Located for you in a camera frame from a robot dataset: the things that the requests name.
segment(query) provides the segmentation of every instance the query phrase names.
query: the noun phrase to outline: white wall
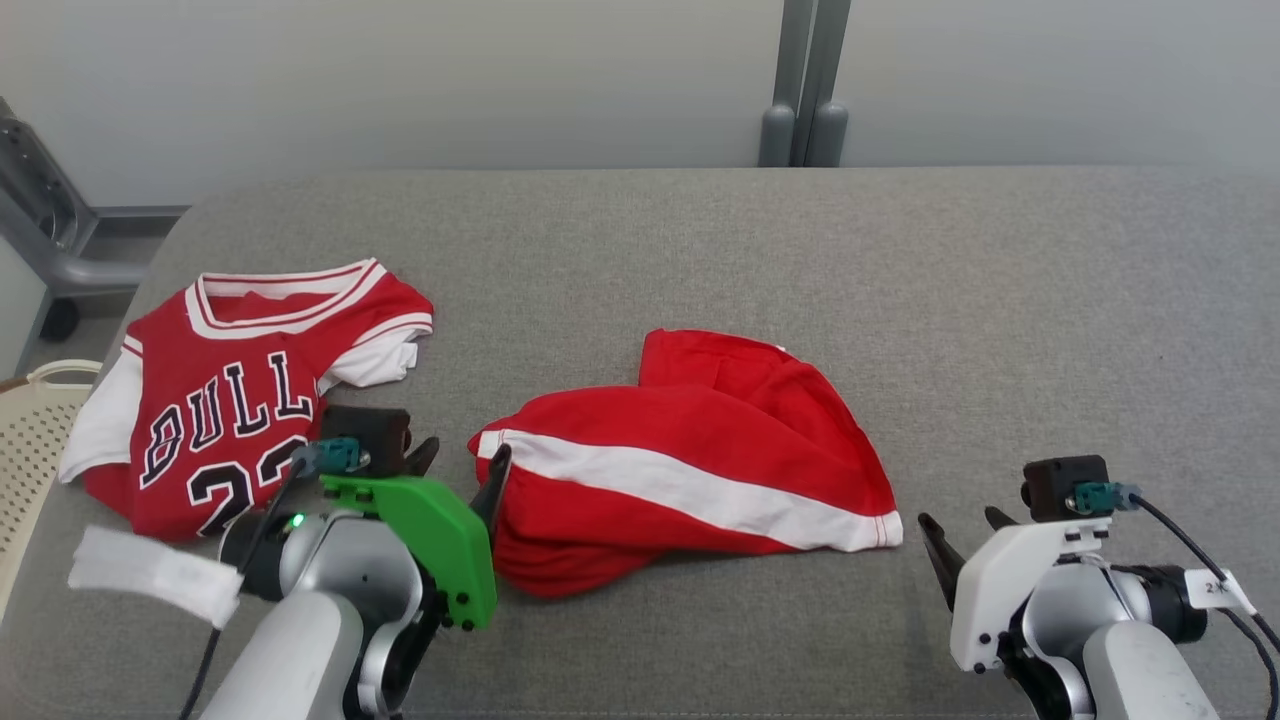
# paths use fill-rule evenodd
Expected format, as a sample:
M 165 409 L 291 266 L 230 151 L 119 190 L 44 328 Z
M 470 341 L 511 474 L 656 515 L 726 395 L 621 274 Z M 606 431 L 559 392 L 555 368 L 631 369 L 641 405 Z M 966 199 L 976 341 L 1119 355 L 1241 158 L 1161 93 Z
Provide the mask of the white wall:
M 0 0 L 90 205 L 340 168 L 754 165 L 782 0 Z
M 1276 0 L 855 1 L 845 165 L 1280 167 Z
M 22 351 L 45 299 L 45 283 L 0 234 L 0 379 L 18 374 Z

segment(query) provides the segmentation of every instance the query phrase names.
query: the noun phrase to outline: connector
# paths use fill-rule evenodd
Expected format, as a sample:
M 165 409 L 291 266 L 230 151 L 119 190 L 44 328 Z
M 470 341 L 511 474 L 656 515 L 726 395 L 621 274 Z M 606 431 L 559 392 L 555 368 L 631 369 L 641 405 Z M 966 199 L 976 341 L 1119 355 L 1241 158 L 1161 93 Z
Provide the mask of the connector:
M 346 475 L 369 464 L 369 454 L 356 438 L 321 439 L 300 447 L 291 456 L 301 475 Z
M 1080 515 L 1137 510 L 1130 495 L 1142 495 L 1142 488 L 1125 483 L 1079 483 L 1068 498 L 1068 507 Z

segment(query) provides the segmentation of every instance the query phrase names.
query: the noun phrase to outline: white sleeve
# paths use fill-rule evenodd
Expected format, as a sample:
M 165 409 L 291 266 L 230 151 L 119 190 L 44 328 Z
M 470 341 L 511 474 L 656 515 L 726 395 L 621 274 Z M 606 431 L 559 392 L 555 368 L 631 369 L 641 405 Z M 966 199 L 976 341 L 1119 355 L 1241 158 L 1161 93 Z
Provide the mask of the white sleeve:
M 430 328 L 406 327 L 357 342 L 320 378 L 317 392 L 324 395 L 338 383 L 369 387 L 404 379 L 408 370 L 417 365 L 413 338 L 430 332 Z
M 124 340 L 119 360 L 76 416 L 58 468 L 61 483 L 90 468 L 129 461 L 129 438 L 142 402 L 142 356 L 131 346 L 142 346 L 131 337 Z

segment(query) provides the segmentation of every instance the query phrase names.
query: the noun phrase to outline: number 23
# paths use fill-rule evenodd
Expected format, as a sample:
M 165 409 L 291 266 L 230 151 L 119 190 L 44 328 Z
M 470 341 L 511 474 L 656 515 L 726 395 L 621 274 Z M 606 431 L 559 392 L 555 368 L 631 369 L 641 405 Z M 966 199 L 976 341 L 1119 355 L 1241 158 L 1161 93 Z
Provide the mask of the number 23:
M 303 447 L 307 438 L 293 436 L 262 454 L 257 461 L 257 487 L 278 483 L 289 466 L 289 456 Z M 253 487 L 250 473 L 239 462 L 216 462 L 196 470 L 187 480 L 187 498 L 192 507 L 214 501 L 214 491 L 225 489 L 227 497 L 200 528 L 201 537 L 221 534 L 227 525 L 253 506 Z

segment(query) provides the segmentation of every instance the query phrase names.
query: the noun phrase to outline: black cable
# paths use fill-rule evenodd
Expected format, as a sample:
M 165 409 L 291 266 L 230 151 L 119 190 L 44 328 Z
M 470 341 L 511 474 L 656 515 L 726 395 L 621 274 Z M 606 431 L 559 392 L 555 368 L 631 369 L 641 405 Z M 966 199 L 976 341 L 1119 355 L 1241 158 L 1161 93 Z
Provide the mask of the black cable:
M 275 511 L 280 506 L 280 500 L 284 497 L 284 493 L 289 489 L 289 484 L 293 482 L 293 478 L 297 477 L 298 470 L 301 470 L 303 465 L 305 462 L 302 460 L 294 460 L 289 465 L 289 473 L 280 483 L 280 491 L 275 493 L 275 497 L 273 497 L 271 502 L 266 506 L 266 516 L 264 516 L 262 521 L 253 529 L 253 536 L 248 541 L 248 550 L 244 551 L 244 557 L 242 557 L 239 565 L 236 566 L 236 571 L 238 574 L 243 575 L 244 570 L 248 569 L 248 564 L 252 562 L 253 555 L 257 553 L 257 546 L 262 544 L 262 538 L 266 537 L 266 529 L 270 527 L 271 518 L 275 516 Z M 196 701 L 200 700 L 200 692 L 205 688 L 205 676 L 209 675 L 209 666 L 214 661 L 214 651 L 218 650 L 218 641 L 221 635 L 223 632 L 218 628 L 209 632 L 209 642 L 205 643 L 205 655 L 200 659 L 200 667 L 196 670 L 196 679 L 191 683 L 191 691 L 187 693 L 187 702 L 183 703 L 178 720 L 191 719 L 191 714 L 196 708 Z
M 1213 575 L 1219 580 L 1224 583 L 1226 582 L 1226 573 L 1224 573 L 1222 569 L 1217 566 L 1217 562 L 1213 562 L 1213 559 L 1210 557 L 1207 552 L 1201 550 L 1201 546 L 1196 544 L 1196 541 L 1193 541 L 1190 536 L 1183 532 L 1183 529 L 1178 527 L 1178 523 L 1174 523 L 1169 518 L 1169 515 L 1161 512 L 1158 507 L 1147 502 L 1147 500 L 1140 495 L 1130 495 L 1129 501 L 1137 505 L 1138 507 L 1142 507 L 1147 512 L 1151 512 L 1151 516 L 1160 520 L 1161 525 L 1169 528 L 1169 532 L 1178 536 L 1178 539 L 1183 541 L 1183 544 L 1185 544 L 1187 548 L 1192 551 L 1192 555 L 1199 559 L 1199 561 L 1203 562 L 1204 566 L 1208 568 L 1210 571 L 1213 573 Z
M 223 632 L 218 628 L 209 632 L 209 642 L 205 643 L 205 655 L 200 659 L 200 669 L 196 670 L 196 680 L 191 683 L 191 691 L 187 693 L 187 702 L 182 705 L 182 714 L 178 715 L 182 720 L 191 717 L 191 712 L 196 708 L 196 701 L 200 700 L 200 691 L 205 688 L 205 675 L 209 674 L 209 666 L 214 661 L 214 651 L 218 650 L 218 639 L 220 637 L 223 637 Z
M 1275 662 L 1271 661 L 1267 646 L 1262 643 L 1262 639 L 1253 632 L 1253 628 L 1249 628 L 1244 620 L 1240 620 L 1239 615 L 1226 610 L 1225 607 L 1219 607 L 1217 611 L 1226 615 L 1228 619 L 1231 620 L 1231 624 L 1235 625 L 1235 629 L 1240 630 L 1244 637 L 1249 638 L 1249 642 L 1253 643 L 1253 650 L 1258 651 L 1258 657 L 1262 659 L 1262 665 L 1267 669 L 1267 684 L 1271 691 L 1271 703 L 1267 706 L 1267 720 L 1276 720 L 1276 710 L 1280 707 L 1280 683 L 1276 682 L 1276 666 Z
M 1178 539 L 1183 541 L 1183 544 L 1185 544 L 1187 548 L 1192 551 L 1192 555 L 1194 555 L 1201 562 L 1204 564 L 1206 568 L 1208 568 L 1210 573 L 1213 573 L 1213 577 L 1217 578 L 1219 582 L 1221 583 L 1228 582 L 1226 573 L 1222 571 L 1222 569 L 1217 565 L 1217 562 L 1213 562 L 1213 559 L 1210 557 L 1208 553 L 1204 552 L 1204 550 L 1199 544 L 1197 544 L 1196 541 L 1193 541 L 1190 536 L 1187 534 L 1185 530 L 1179 528 L 1178 523 L 1174 523 L 1172 519 L 1169 518 L 1169 515 L 1161 512 L 1158 507 L 1148 502 L 1140 495 L 1137 493 L 1130 495 L 1129 501 L 1137 505 L 1138 507 L 1142 507 L 1147 512 L 1149 512 L 1152 518 L 1160 520 L 1161 525 L 1169 528 L 1169 532 L 1178 536 Z M 1280 697 L 1277 697 L 1280 696 L 1280 687 L 1276 685 L 1276 667 L 1275 664 L 1271 661 L 1271 655 L 1267 652 L 1267 646 L 1262 643 L 1258 635 L 1254 634 L 1253 629 L 1251 629 L 1244 623 L 1244 620 L 1240 620 L 1239 615 L 1221 607 L 1219 609 L 1219 611 L 1230 618 L 1231 624 L 1235 625 L 1242 633 L 1244 633 L 1244 637 L 1249 638 L 1249 642 L 1252 642 L 1253 646 L 1257 648 L 1258 657 L 1262 659 L 1262 664 L 1267 669 L 1267 679 L 1271 685 L 1271 706 L 1270 710 L 1267 711 L 1267 720 L 1275 720 L 1276 705 L 1277 702 L 1280 702 Z M 1271 647 L 1276 648 L 1276 651 L 1280 651 L 1280 637 L 1276 637 L 1276 633 L 1275 630 L 1271 629 L 1271 625 L 1267 623 L 1267 619 L 1263 618 L 1262 614 L 1257 611 L 1257 609 L 1254 609 L 1253 614 L 1249 615 L 1249 619 L 1253 620 L 1253 624 L 1257 625 L 1258 629 L 1262 630 L 1262 634 L 1267 637 L 1267 641 L 1271 643 Z
M 1253 623 L 1258 626 L 1260 630 L 1262 630 L 1262 634 L 1266 635 L 1268 641 L 1271 641 L 1271 647 L 1280 650 L 1280 638 L 1276 637 L 1276 632 L 1271 629 L 1271 625 L 1267 623 L 1267 619 L 1263 618 L 1261 612 L 1253 615 Z
M 1192 553 L 1197 559 L 1199 559 L 1199 561 L 1203 562 L 1204 566 L 1208 568 L 1211 573 L 1213 573 L 1213 577 L 1217 578 L 1219 582 L 1222 583 L 1226 582 L 1226 573 L 1224 573 L 1222 569 L 1219 568 L 1217 562 L 1213 562 L 1213 559 L 1210 557 L 1208 553 L 1204 552 L 1203 548 L 1201 548 L 1201 546 L 1196 544 L 1196 541 L 1193 541 L 1190 536 L 1187 534 L 1185 530 L 1179 528 L 1178 523 L 1174 523 L 1169 518 L 1169 515 L 1161 512 L 1158 507 L 1148 502 L 1140 495 L 1130 495 L 1129 500 L 1138 507 L 1142 507 L 1147 512 L 1151 512 L 1152 518 L 1160 520 L 1160 524 L 1169 528 L 1171 533 L 1178 536 L 1178 539 L 1183 541 L 1183 544 L 1185 544 L 1188 550 L 1190 550 Z M 1262 634 L 1267 637 L 1267 641 L 1271 643 L 1271 647 L 1274 647 L 1277 652 L 1280 652 L 1280 637 L 1276 637 L 1276 633 L 1275 630 L 1271 629 L 1271 625 L 1267 623 L 1267 619 L 1263 618 L 1262 614 L 1257 611 L 1257 609 L 1254 609 L 1253 614 L 1249 615 L 1249 619 L 1253 620 L 1253 624 L 1257 625 L 1258 629 L 1262 630 Z

